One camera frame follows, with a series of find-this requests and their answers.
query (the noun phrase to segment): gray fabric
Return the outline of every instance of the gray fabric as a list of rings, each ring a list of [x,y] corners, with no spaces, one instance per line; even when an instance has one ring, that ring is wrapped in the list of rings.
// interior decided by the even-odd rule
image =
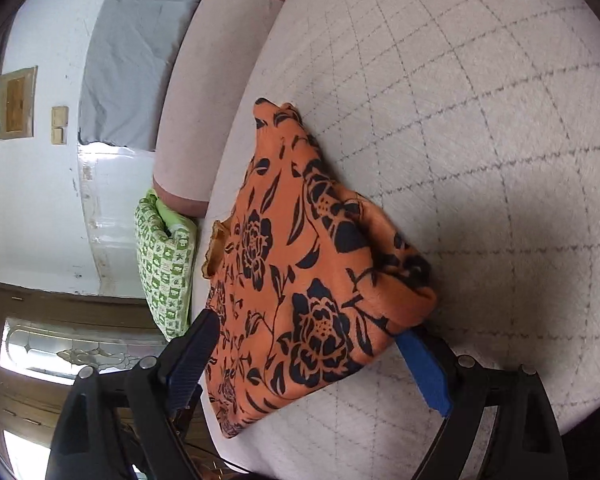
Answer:
[[[81,144],[154,150],[173,63],[200,0],[104,0],[78,112]]]

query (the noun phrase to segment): white wall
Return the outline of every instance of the white wall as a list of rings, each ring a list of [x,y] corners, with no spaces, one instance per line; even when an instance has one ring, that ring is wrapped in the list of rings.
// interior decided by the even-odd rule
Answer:
[[[34,137],[0,141],[0,282],[101,292],[80,201],[77,112],[86,51],[102,1],[27,0],[13,24],[2,71],[37,65],[38,79]],[[66,146],[50,142],[51,107],[56,105],[69,107]],[[109,192],[115,185],[109,182]],[[127,271],[135,281],[123,285],[121,295],[136,295],[138,280],[133,270]],[[116,294],[115,289],[109,284],[107,293]]]

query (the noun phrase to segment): blue gripper pad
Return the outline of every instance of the blue gripper pad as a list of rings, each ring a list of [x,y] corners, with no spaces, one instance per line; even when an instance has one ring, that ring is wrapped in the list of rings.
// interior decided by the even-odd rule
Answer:
[[[426,403],[440,415],[447,416],[453,402],[449,396],[446,375],[433,354],[413,330],[402,332],[395,342]]]

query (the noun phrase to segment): silver bolt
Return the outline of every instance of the silver bolt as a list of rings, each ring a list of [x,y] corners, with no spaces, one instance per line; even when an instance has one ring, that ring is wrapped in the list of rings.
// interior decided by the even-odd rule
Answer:
[[[80,371],[78,372],[78,377],[80,377],[81,379],[86,379],[88,377],[91,377],[93,375],[93,367],[90,366],[85,366],[83,368],[80,368]]]
[[[538,373],[532,365],[522,365],[522,371],[527,375],[535,375]]]
[[[156,359],[154,356],[152,355],[148,355],[147,357],[143,357],[142,359],[140,359],[140,367],[142,368],[142,370],[148,370],[149,368],[153,368],[158,362],[158,359]]]
[[[470,355],[461,355],[458,358],[458,364],[462,368],[473,368],[475,365],[475,359],[473,357],[471,357]]]

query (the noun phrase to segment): orange floral cloth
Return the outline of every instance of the orange floral cloth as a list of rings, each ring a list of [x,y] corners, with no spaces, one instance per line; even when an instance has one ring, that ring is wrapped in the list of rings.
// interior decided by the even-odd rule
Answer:
[[[256,150],[203,267],[220,339],[206,384],[230,438],[371,362],[430,313],[429,264],[334,181],[289,104],[259,99]]]

